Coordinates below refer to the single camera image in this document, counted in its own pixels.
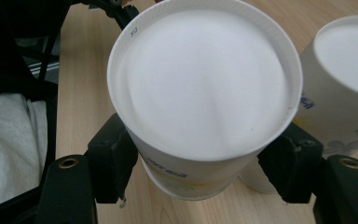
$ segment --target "gray cloth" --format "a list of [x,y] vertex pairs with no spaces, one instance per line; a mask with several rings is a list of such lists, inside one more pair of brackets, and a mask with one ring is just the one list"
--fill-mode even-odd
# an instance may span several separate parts
[[46,103],[0,94],[0,203],[38,186],[47,147]]

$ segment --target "table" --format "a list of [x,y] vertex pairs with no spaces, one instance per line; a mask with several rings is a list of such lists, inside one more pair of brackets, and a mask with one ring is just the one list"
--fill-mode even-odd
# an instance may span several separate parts
[[[358,14],[358,0],[248,0],[277,21],[300,53],[316,32],[340,17]],[[153,0],[134,0],[143,11]],[[57,127],[57,158],[84,154],[87,143],[115,112],[106,86],[107,59],[120,29],[101,10],[72,6],[62,27]],[[98,204],[104,223],[314,223],[310,204],[287,204],[236,180],[212,199],[187,202],[163,193],[147,177],[142,163],[133,169],[128,202]]]

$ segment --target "screw hole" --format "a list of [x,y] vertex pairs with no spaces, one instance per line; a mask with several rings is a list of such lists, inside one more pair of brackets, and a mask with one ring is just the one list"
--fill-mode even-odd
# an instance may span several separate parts
[[69,158],[69,159],[66,159],[65,161],[60,162],[60,164],[58,166],[61,169],[69,169],[69,168],[76,166],[78,163],[79,163],[78,159]]
[[339,160],[339,162],[341,162],[342,165],[344,165],[344,166],[346,166],[348,168],[358,170],[358,161],[348,159],[348,158],[341,158]]

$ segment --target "gray fabric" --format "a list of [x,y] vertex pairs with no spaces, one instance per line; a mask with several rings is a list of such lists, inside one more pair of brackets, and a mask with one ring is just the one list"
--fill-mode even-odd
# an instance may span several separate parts
[[46,103],[0,94],[0,203],[37,187],[46,159]]

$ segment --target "light wood surface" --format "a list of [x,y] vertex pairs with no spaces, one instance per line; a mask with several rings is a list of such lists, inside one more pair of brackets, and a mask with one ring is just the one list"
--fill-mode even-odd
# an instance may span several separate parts
[[[358,14],[358,0],[252,0],[276,20],[300,53],[325,24]],[[132,2],[139,10],[153,0]],[[57,158],[84,154],[87,143],[115,112],[106,86],[107,59],[120,34],[101,10],[72,6],[62,27]],[[209,200],[180,201],[163,193],[147,177],[142,163],[133,170],[127,206],[98,204],[99,223],[314,223],[310,204],[286,204],[276,194],[262,194],[238,179]]]

